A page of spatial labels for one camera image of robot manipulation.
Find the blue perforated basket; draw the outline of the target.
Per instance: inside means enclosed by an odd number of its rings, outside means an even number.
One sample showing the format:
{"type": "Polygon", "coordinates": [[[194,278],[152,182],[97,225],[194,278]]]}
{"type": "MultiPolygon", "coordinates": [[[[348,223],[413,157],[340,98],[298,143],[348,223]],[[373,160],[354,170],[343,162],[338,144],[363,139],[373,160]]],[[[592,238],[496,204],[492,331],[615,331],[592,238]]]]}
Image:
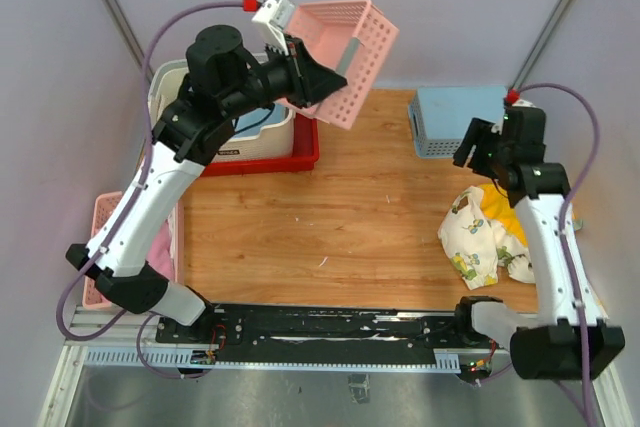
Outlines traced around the blue perforated basket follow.
{"type": "Polygon", "coordinates": [[[408,105],[416,155],[451,158],[473,118],[493,122],[502,116],[506,93],[500,85],[419,87],[408,105]]]}
{"type": "Polygon", "coordinates": [[[257,135],[262,127],[267,126],[275,119],[275,111],[275,106],[271,105],[267,108],[256,109],[239,117],[235,122],[233,138],[239,139],[257,135]]]}

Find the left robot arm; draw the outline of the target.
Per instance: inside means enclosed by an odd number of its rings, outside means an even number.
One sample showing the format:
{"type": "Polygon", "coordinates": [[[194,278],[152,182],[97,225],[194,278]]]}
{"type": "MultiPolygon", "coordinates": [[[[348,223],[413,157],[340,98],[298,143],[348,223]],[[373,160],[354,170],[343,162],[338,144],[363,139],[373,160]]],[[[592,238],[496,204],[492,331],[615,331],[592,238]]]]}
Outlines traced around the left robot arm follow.
{"type": "Polygon", "coordinates": [[[214,318],[205,299],[152,268],[147,254],[189,186],[236,133],[234,122],[280,99],[311,107],[347,84],[345,62],[329,68],[298,37],[269,46],[258,62],[228,25],[202,30],[187,48],[188,71],[176,99],[152,129],[150,151],[104,231],[67,251],[111,303],[133,314],[154,312],[179,323],[190,341],[207,340],[214,318]]]}

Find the pink perforated basket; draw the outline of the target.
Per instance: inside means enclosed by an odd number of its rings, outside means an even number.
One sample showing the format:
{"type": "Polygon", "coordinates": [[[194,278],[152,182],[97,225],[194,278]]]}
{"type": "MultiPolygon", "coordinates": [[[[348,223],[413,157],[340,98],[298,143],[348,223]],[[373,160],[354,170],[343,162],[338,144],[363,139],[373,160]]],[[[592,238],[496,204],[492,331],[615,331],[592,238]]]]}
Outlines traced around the pink perforated basket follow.
{"type": "Polygon", "coordinates": [[[286,108],[345,130],[352,128],[398,35],[371,0],[299,4],[286,32],[300,38],[313,59],[346,78],[347,85],[319,104],[286,108]]]}

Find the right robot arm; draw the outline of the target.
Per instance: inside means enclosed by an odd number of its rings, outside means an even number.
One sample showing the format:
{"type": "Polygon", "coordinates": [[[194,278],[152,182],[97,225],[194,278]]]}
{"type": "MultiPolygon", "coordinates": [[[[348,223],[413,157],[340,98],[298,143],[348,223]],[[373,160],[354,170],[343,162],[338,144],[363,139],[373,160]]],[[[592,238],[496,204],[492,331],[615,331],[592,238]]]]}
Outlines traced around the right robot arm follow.
{"type": "Polygon", "coordinates": [[[466,347],[495,341],[522,379],[594,380],[624,349],[625,336],[605,321],[588,284],[565,168],[545,159],[545,125],[543,110],[508,106],[501,124],[472,119],[453,156],[454,165],[506,191],[528,242],[538,297],[535,317],[494,297],[464,297],[453,334],[466,347]]]}

